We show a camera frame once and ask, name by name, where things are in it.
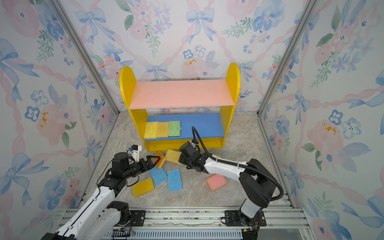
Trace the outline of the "yellow pink blue toy shelf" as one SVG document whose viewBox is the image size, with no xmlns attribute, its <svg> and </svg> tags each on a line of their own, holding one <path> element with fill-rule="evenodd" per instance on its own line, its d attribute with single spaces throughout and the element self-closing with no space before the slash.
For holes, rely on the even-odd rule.
<svg viewBox="0 0 384 240">
<path fill-rule="evenodd" d="M 230 129 L 241 88 L 237 64 L 224 80 L 138 82 L 130 67 L 120 72 L 120 90 L 132 121 L 149 152 L 178 150 L 193 139 L 195 127 L 208 149 L 222 148 Z M 219 107 L 218 112 L 150 116 L 148 110 Z M 145 138 L 149 122 L 180 121 L 178 137 Z"/>
</svg>

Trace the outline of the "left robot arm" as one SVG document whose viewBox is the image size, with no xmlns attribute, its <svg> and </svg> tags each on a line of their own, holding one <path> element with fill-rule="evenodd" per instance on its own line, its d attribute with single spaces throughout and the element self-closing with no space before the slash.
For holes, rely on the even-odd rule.
<svg viewBox="0 0 384 240">
<path fill-rule="evenodd" d="M 129 204 L 116 201 L 121 190 L 128 187 L 127 180 L 153 169 L 161 160 L 146 156 L 136 160 L 131 152 L 114 155 L 104 176 L 88 201 L 55 233 L 46 233 L 43 240 L 100 240 L 115 225 L 127 226 L 132 222 Z"/>
</svg>

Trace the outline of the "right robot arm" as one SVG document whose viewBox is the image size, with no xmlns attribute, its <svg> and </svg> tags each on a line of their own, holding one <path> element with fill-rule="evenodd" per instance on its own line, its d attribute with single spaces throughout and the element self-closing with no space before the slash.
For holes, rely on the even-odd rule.
<svg viewBox="0 0 384 240">
<path fill-rule="evenodd" d="M 267 208 L 270 202 L 280 200 L 284 196 L 284 190 L 277 179 L 256 160 L 248 162 L 235 162 L 218 158 L 204 148 L 201 153 L 198 147 L 187 142 L 179 151 L 179 163 L 197 172 L 221 175 L 239 182 L 247 195 L 242 203 L 238 216 L 234 222 L 245 227 L 259 224 L 261 212 Z"/>
</svg>

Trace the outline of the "yellow sponge with green back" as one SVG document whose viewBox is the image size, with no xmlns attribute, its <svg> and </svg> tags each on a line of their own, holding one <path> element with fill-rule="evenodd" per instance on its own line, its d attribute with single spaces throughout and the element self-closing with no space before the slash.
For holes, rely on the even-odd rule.
<svg viewBox="0 0 384 240">
<path fill-rule="evenodd" d="M 169 137 L 169 122 L 158 122 L 157 126 L 157 138 Z"/>
</svg>

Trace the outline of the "pink orange sponge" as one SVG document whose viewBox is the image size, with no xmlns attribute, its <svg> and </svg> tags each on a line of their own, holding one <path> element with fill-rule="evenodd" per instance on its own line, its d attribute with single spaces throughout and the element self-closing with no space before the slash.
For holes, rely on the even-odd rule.
<svg viewBox="0 0 384 240">
<path fill-rule="evenodd" d="M 214 192 L 228 184 L 225 177 L 221 175 L 214 175 L 206 179 L 206 183 L 209 189 Z"/>
</svg>

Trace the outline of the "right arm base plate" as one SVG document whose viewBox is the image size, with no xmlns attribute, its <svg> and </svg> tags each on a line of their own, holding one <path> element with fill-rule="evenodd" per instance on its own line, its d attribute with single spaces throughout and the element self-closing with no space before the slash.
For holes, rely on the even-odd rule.
<svg viewBox="0 0 384 240">
<path fill-rule="evenodd" d="M 227 227 L 265 227 L 267 225 L 263 211 L 257 211 L 254 217 L 250 218 L 243 214 L 240 210 L 224 211 L 224 216 L 221 217 L 221 222 Z"/>
</svg>

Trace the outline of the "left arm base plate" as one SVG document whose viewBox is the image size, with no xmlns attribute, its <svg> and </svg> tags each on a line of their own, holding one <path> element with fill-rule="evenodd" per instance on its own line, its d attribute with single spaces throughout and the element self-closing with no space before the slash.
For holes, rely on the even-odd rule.
<svg viewBox="0 0 384 240">
<path fill-rule="evenodd" d="M 107 214 L 106 217 L 101 217 L 102 220 L 107 221 L 108 224 L 114 223 L 119 227 L 142 227 L 146 218 L 145 210 L 117 210 L 106 209 L 103 212 Z"/>
</svg>

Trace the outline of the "pale yellow sponge underneath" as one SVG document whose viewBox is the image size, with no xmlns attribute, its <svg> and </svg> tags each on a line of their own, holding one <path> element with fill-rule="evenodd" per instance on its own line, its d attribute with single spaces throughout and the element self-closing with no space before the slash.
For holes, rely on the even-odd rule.
<svg viewBox="0 0 384 240">
<path fill-rule="evenodd" d="M 179 162 L 181 153 L 175 150 L 167 150 L 165 155 L 166 161 L 181 165 Z"/>
</svg>

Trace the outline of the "bright yellow cellulose sponge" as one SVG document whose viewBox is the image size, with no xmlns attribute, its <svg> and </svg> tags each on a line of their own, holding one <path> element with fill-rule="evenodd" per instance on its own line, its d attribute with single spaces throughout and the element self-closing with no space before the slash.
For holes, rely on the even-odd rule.
<svg viewBox="0 0 384 240">
<path fill-rule="evenodd" d="M 157 138 L 157 130 L 158 130 L 159 122 L 147 122 L 144 139 L 156 139 Z"/>
</svg>

